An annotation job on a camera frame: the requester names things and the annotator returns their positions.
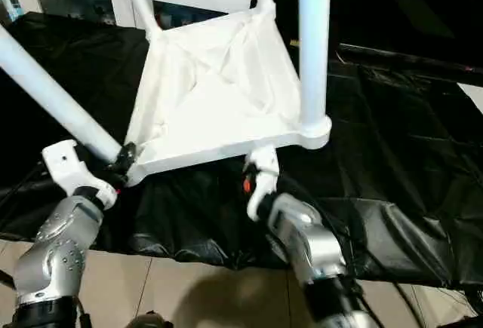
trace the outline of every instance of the white plastic frame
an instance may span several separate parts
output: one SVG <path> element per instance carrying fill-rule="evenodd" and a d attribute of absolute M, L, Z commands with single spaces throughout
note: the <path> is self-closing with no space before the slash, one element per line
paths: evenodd
<path fill-rule="evenodd" d="M 154 20 L 148 2 L 146 0 L 133 0 L 133 2 L 140 12 L 144 24 L 148 26 L 146 28 L 146 37 L 151 41 L 153 38 L 159 40 L 162 32 Z M 300 4 L 300 59 L 302 63 L 300 72 L 302 85 L 300 87 L 300 120 L 296 125 L 287 127 L 286 123 L 282 123 L 277 118 L 260 118 L 260 120 L 255 121 L 256 123 L 251 121 L 251 125 L 247 127 L 243 120 L 237 120 L 234 121 L 233 125 L 229 126 L 231 128 L 223 131 L 229 135 L 229 138 L 222 136 L 222 139 L 219 139 L 220 135 L 217 135 L 216 131 L 205 129 L 203 132 L 208 133 L 209 136 L 202 137 L 204 137 L 205 142 L 208 141 L 208 144 L 191 140 L 189 142 L 194 143 L 192 146 L 189 143 L 179 143 L 179 140 L 173 142 L 172 139 L 167 139 L 164 143 L 172 146 L 168 146 L 168 149 L 171 148 L 171 150 L 166 154 L 166 149 L 162 150 L 164 145 L 152 144 L 149 140 L 143 141 L 143 138 L 140 138 L 143 135 L 143 129 L 146 129 L 146 124 L 142 123 L 143 119 L 139 118 L 140 112 L 144 112 L 142 100 L 145 102 L 147 99 L 149 102 L 148 94 L 147 98 L 146 96 L 140 98 L 140 103 L 138 100 L 136 102 L 126 139 L 126 142 L 139 142 L 138 139 L 143 142 L 143 146 L 140 146 L 138 143 L 141 147 L 140 154 L 128 172 L 131 185 L 135 185 L 152 173 L 228 158 L 234 155 L 244 155 L 256 147 L 268 144 L 272 144 L 275 147 L 299 144 L 308 149 L 318 149 L 328 142 L 331 120 L 325 115 L 325 87 L 330 0 L 300 0 Z M 259 0 L 259 4 L 253 11 L 252 16 L 257 24 L 257 17 L 259 17 L 260 22 L 263 22 L 264 17 L 274 17 L 274 13 L 275 7 L 272 0 Z M 243 20 L 246 16 L 243 14 L 234 15 L 234 17 L 230 16 L 230 19 L 234 18 L 237 20 L 238 18 Z M 266 24 L 266 26 L 267 28 L 261 32 L 263 38 L 259 40 L 259 43 L 262 47 L 274 48 L 273 50 L 277 54 L 272 54 L 275 60 L 268 59 L 265 62 L 269 66 L 273 66 L 273 63 L 276 62 L 284 78 L 288 79 L 287 82 L 289 84 L 296 83 L 297 75 L 291 65 L 275 24 L 271 22 Z M 156 65 L 149 67 L 149 64 L 152 64 L 150 60 L 156 61 L 156 56 L 153 57 L 152 55 L 159 55 L 159 52 L 162 52 L 152 46 L 153 43 L 149 49 L 143 71 L 143 79 L 147 81 L 155 77 L 155 69 L 158 68 Z M 115 160 L 120 149 L 119 144 L 1 27 L 0 50 L 2 50 L 2 53 L 0 53 L 0 66 L 32 98 L 99 157 L 108 162 Z M 143 88 L 143 81 L 141 81 L 140 90 L 145 89 Z M 293 107 L 291 104 L 290 102 L 285 104 L 285 106 Z M 224 116 L 218 115 L 216 117 L 223 120 Z M 199 131 L 193 128 L 181 132 L 185 134 L 191 132 L 199 133 Z M 211 137 L 215 140 L 214 145 L 209 143 Z"/>
<path fill-rule="evenodd" d="M 278 81 L 286 84 L 285 86 L 288 86 L 290 90 L 290 86 L 298 84 L 298 78 L 273 21 L 275 11 L 273 0 L 258 0 L 258 6 L 252 11 L 231 14 L 225 19 L 221 17 L 205 22 L 203 26 L 191 26 L 191 29 L 184 27 L 185 29 L 179 28 L 175 31 L 161 31 L 152 15 L 150 2 L 147 0 L 133 0 L 133 2 L 146 25 L 146 37 L 150 40 L 151 45 L 125 141 L 133 142 L 140 148 L 140 154 L 128 172 L 130 185 L 137 184 L 144 177 L 153 173 L 235 155 L 245 155 L 256 147 L 267 144 L 275 147 L 297 144 L 308 149 L 318 149 L 328 142 L 331 120 L 325 115 L 325 93 L 330 0 L 322 0 L 322 3 L 321 0 L 300 0 L 300 3 L 303 3 L 303 7 L 300 8 L 300 58 L 303 64 L 300 89 L 301 107 L 298 111 L 298 120 L 289 121 L 288 124 L 274 114 L 243 119 L 238 115 L 234 116 L 229 109 L 224 110 L 226 115 L 210 116 L 211 110 L 216 109 L 220 104 L 226 103 L 231 106 L 230 108 L 236 108 L 233 101 L 228 100 L 233 98 L 233 95 L 225 93 L 223 88 L 215 92 L 213 88 L 205 88 L 208 90 L 207 95 L 209 96 L 206 97 L 206 102 L 201 101 L 201 97 L 198 96 L 194 102 L 190 101 L 191 104 L 184 101 L 177 104 L 178 101 L 175 99 L 179 92 L 177 90 L 170 92 L 169 89 L 176 89 L 179 83 L 183 83 L 180 78 L 184 77 L 178 75 L 164 78 L 162 73 L 173 74 L 171 71 L 177 68 L 176 65 L 170 66 L 170 70 L 160 71 L 163 63 L 170 62 L 169 58 L 167 59 L 163 55 L 166 46 L 169 46 L 169 43 L 165 42 L 166 38 L 183 39 L 186 34 L 188 35 L 187 40 L 195 41 L 190 33 L 195 37 L 203 38 L 203 34 L 197 34 L 195 28 L 200 30 L 205 28 L 205 35 L 210 38 L 214 33 L 216 34 L 217 30 L 220 30 L 217 29 L 220 26 L 230 27 L 229 21 L 224 23 L 223 20 L 235 20 L 236 23 L 236 20 L 240 19 L 248 20 L 242 21 L 243 23 L 252 23 L 253 20 L 259 18 L 262 20 L 261 23 L 266 23 L 263 20 L 271 17 L 272 21 L 262 26 L 263 31 L 256 32 L 262 36 L 257 43 L 259 48 L 267 50 L 267 55 L 272 55 L 272 58 L 264 58 L 263 66 L 269 70 L 267 73 L 272 72 L 274 75 L 278 73 L 274 71 L 281 70 L 284 80 L 279 78 Z M 320 9 L 320 13 L 313 12 L 318 9 Z M 160 96 L 174 101 L 172 104 L 160 103 L 158 101 Z M 298 103 L 297 98 L 294 99 L 294 104 L 298 105 Z M 171 119 L 175 122 L 172 122 L 171 125 L 166 124 L 165 117 L 160 122 L 156 115 L 165 113 L 171 113 L 168 115 L 168 119 L 175 115 Z M 162 127 L 161 136 L 156 133 L 160 123 L 162 126 L 167 126 Z"/>

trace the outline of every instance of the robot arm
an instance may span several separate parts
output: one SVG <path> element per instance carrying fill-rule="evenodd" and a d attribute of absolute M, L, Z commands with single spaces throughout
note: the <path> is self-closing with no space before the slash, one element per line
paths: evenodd
<path fill-rule="evenodd" d="M 324 227 L 318 211 L 289 194 L 277 193 L 275 149 L 264 147 L 252 152 L 245 170 L 244 190 L 251 196 L 248 215 L 266 225 L 274 237 L 275 252 L 291 263 L 317 325 L 376 327 L 352 293 L 339 241 Z"/>
<path fill-rule="evenodd" d="M 17 262 L 14 327 L 75 326 L 86 253 L 99 232 L 103 211 L 117 198 L 115 189 L 94 177 L 78 159 L 75 146 L 68 140 L 42 152 L 52 178 L 68 197 Z"/>

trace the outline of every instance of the black plastic sheet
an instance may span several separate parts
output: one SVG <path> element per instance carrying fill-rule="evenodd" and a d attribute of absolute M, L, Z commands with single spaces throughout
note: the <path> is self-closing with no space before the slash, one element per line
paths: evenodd
<path fill-rule="evenodd" d="M 119 142 L 128 127 L 147 51 L 144 32 L 28 14 L 12 35 Z M 329 65 L 334 127 L 318 151 L 279 149 L 281 168 L 336 223 L 384 263 L 342 239 L 358 277 L 439 287 L 483 284 L 483 116 L 455 83 Z M 0 75 L 0 199 L 69 138 Z M 106 213 L 96 248 L 240 269 L 279 268 L 262 228 L 246 217 L 242 158 L 150 176 Z M 62 198 L 39 176 L 0 211 L 0 237 L 32 240 Z"/>

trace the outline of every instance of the black cable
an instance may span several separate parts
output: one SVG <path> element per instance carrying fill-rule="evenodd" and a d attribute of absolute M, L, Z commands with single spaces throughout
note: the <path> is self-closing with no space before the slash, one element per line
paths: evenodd
<path fill-rule="evenodd" d="M 32 168 L 22 179 L 19 183 L 17 183 L 1 200 L 0 200 L 0 209 L 3 208 L 4 205 L 13 197 L 15 194 L 22 188 L 23 185 L 28 183 L 37 173 L 44 170 L 44 164 L 39 161 L 37 164 Z"/>
<path fill-rule="evenodd" d="M 3 284 L 12 290 L 15 290 L 14 279 L 10 274 L 4 272 L 3 270 L 0 270 L 0 284 Z"/>
<path fill-rule="evenodd" d="M 31 178 L 33 178 L 37 173 L 39 173 L 40 171 L 42 171 L 44 169 L 44 165 L 41 161 L 39 161 L 35 166 L 34 168 L 32 168 L 22 179 L 19 183 L 17 183 L 1 200 L 0 200 L 0 210 L 6 205 L 7 202 L 9 202 L 9 200 L 15 196 L 15 194 L 22 188 L 23 185 L 25 185 L 28 181 L 31 180 Z M 3 221 L 5 221 L 10 215 L 11 213 L 13 212 L 13 209 L 10 210 L 10 211 L 7 211 L 7 213 L 5 214 L 5 217 L 3 219 Z M 15 284 L 14 284 L 14 279 L 12 278 L 12 276 L 8 273 L 6 273 L 5 271 L 3 270 L 0 270 L 0 284 L 3 284 L 5 285 L 6 287 L 9 287 L 10 289 L 12 290 L 15 290 Z"/>
<path fill-rule="evenodd" d="M 368 301 L 365 299 L 364 296 L 360 295 L 357 297 L 357 299 L 362 303 L 362 306 L 366 310 L 366 312 L 369 314 L 369 316 L 376 322 L 377 326 L 379 328 L 385 328 L 383 322 L 380 321 L 379 317 L 374 313 L 372 310 L 372 307 L 369 305 Z"/>
<path fill-rule="evenodd" d="M 392 280 L 395 280 L 394 275 L 391 272 L 389 272 L 389 270 L 384 266 L 384 264 L 368 249 L 368 247 L 365 244 L 363 244 L 361 241 L 358 241 L 353 236 L 347 234 L 345 231 L 342 231 L 340 229 L 335 228 L 334 224 L 331 221 L 331 218 L 329 218 L 328 214 L 326 214 L 326 212 L 319 206 L 317 200 L 314 199 L 314 197 L 310 194 L 310 192 L 305 187 L 303 187 L 301 184 L 298 183 L 298 181 L 296 181 L 295 179 L 287 176 L 286 174 L 283 175 L 283 176 L 280 175 L 279 179 L 281 181 L 286 181 L 289 184 L 294 185 L 299 190 L 299 192 L 301 192 L 301 193 L 303 193 L 303 195 L 305 195 L 305 197 L 309 200 L 307 202 L 309 202 L 309 204 L 313 204 L 314 207 L 317 209 L 317 211 L 320 212 L 322 218 L 324 219 L 324 225 L 326 225 L 328 227 L 328 229 L 331 230 L 331 232 L 332 232 L 332 234 L 334 234 L 334 236 L 336 236 L 336 237 L 338 235 L 343 236 L 343 237 L 349 239 L 351 242 L 353 242 L 356 246 L 363 249 L 365 251 L 365 253 L 371 258 L 371 260 L 377 265 L 377 267 L 384 274 L 391 277 Z M 426 328 L 425 324 L 421 320 L 421 317 L 417 313 L 416 309 L 414 308 L 413 304 L 409 300 L 408 295 L 405 293 L 405 291 L 395 281 L 392 281 L 391 283 L 395 287 L 395 289 L 398 291 L 398 294 L 400 295 L 402 300 L 404 300 L 406 306 L 410 310 L 410 312 L 413 316 L 413 319 L 416 321 L 418 327 L 419 328 Z"/>

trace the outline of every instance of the tiled floor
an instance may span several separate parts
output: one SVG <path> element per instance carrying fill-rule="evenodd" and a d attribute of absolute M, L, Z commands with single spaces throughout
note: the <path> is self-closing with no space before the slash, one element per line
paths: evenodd
<path fill-rule="evenodd" d="M 11 273 L 28 244 L 0 241 L 0 268 Z M 361 281 L 366 298 L 387 328 L 413 328 L 391 284 Z M 459 293 L 403 286 L 427 328 L 473 316 Z M 81 299 L 94 328 L 123 328 L 137 314 L 157 311 L 179 328 L 308 328 L 309 315 L 292 273 L 229 271 L 169 259 L 92 251 Z M 11 319 L 14 293 L 0 285 L 0 325 Z"/>

